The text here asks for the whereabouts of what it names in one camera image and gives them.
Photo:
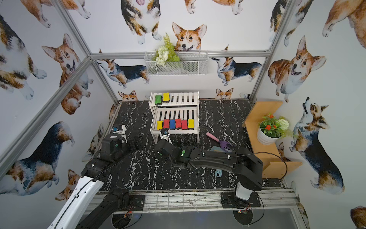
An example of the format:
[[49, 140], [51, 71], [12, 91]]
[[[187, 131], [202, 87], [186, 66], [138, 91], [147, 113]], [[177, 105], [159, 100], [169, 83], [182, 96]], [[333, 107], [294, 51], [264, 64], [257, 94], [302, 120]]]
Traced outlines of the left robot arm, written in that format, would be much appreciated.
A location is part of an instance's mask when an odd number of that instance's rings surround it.
[[75, 189], [59, 214], [50, 224], [50, 229], [97, 229], [114, 212], [130, 211], [132, 204], [129, 191], [123, 188], [110, 189], [109, 193], [87, 217], [83, 217], [90, 202], [108, 180], [108, 174], [129, 154], [141, 149], [138, 136], [127, 138], [122, 131], [109, 134], [102, 141], [97, 157], [82, 171]]

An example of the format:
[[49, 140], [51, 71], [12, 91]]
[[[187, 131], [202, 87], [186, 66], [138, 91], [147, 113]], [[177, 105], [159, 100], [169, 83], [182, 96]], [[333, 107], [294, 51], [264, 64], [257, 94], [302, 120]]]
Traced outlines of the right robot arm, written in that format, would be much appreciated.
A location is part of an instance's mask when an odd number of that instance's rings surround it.
[[242, 200], [249, 200], [252, 192], [259, 192], [263, 188], [263, 162], [245, 148], [237, 152], [215, 152], [190, 146], [179, 148], [161, 139], [154, 152], [169, 160], [176, 168], [220, 169], [235, 174], [238, 179], [236, 196]]

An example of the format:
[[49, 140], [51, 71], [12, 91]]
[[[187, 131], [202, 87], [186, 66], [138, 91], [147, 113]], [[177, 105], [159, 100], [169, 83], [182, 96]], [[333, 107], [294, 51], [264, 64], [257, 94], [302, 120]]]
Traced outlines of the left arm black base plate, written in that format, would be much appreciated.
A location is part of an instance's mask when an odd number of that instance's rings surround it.
[[145, 204], [145, 195], [125, 195], [120, 200], [120, 211], [140, 211], [142, 212]]

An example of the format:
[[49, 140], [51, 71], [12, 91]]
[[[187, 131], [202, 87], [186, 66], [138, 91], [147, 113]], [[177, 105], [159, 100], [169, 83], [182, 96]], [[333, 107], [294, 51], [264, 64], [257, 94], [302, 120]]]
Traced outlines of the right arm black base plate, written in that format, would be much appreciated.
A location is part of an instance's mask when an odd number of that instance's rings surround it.
[[222, 192], [220, 194], [220, 200], [224, 209], [234, 208], [245, 210], [249, 205], [252, 208], [261, 207], [261, 201], [256, 192], [252, 192], [249, 200], [243, 200], [238, 198], [234, 192]]

